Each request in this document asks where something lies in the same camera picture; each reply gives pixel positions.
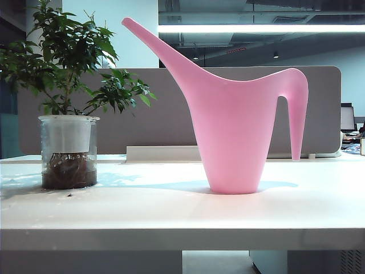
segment white desk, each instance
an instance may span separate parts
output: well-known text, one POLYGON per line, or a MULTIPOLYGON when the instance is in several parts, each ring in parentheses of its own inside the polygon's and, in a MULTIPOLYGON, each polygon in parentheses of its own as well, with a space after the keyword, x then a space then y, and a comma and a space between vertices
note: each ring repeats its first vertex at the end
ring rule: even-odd
POLYGON ((65 191, 41 189, 37 156, 1 161, 2 250, 365 249, 364 156, 268 160, 250 195, 211 193, 201 163, 123 160, 65 191))

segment ceiling light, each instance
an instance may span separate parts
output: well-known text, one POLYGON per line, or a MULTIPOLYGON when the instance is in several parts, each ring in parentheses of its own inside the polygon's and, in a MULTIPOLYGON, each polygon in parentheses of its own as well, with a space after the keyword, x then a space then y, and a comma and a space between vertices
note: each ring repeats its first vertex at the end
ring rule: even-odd
POLYGON ((160 25, 159 33, 365 33, 365 25, 160 25))

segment gray desk partition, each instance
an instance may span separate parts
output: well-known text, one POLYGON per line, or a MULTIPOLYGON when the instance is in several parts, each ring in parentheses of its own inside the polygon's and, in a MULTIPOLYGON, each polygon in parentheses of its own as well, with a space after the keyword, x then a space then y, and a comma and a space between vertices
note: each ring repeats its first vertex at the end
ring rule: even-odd
MULTIPOLYGON (((228 79, 251 80, 286 68, 222 67, 207 70, 228 79)), ((330 66, 296 68, 303 71, 309 82, 309 104, 302 153, 335 152, 340 146, 340 71, 330 66)), ((136 108, 121 115, 114 114, 110 109, 107 113, 102 110, 95 112, 95 116, 101 118, 98 122, 98 153, 123 154, 126 146, 195 145, 188 106, 169 72, 165 68, 139 68, 129 71, 149 83, 159 99, 152 101, 151 108, 139 102, 136 108)), ((94 88, 100 85, 100 78, 95 75, 85 75, 84 81, 94 88)), ((75 94, 72 100, 81 104, 88 100, 88 95, 75 94)), ((22 91, 18 95, 19 140, 25 154, 40 153, 40 126, 37 119, 41 114, 38 111, 39 102, 40 98, 34 98, 31 92, 22 91)), ((255 135, 261 133, 252 132, 249 128, 247 131, 251 135, 249 142, 253 146, 259 146, 260 144, 255 143, 255 135)), ((270 156, 290 156, 289 119, 284 98, 278 100, 270 156)))

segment watering can spout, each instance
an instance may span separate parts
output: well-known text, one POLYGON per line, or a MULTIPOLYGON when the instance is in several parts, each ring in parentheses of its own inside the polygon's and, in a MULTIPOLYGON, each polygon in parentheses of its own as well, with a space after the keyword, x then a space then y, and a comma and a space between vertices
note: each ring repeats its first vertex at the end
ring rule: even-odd
POLYGON ((121 24, 134 33, 160 58, 177 84, 181 87, 185 96, 187 96, 186 92, 190 90, 190 87, 186 85, 189 85, 189 83, 190 85, 194 85, 197 81, 201 81, 204 75, 211 75, 211 73, 190 61, 132 18, 124 18, 121 24))

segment white shelf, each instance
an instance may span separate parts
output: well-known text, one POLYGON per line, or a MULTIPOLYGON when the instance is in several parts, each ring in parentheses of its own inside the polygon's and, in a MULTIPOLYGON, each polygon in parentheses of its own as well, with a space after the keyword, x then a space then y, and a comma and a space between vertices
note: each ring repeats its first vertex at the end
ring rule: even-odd
POLYGON ((201 163, 98 163, 96 186, 49 191, 27 161, 1 162, 4 250, 365 249, 363 156, 268 160, 250 195, 212 193, 201 163))

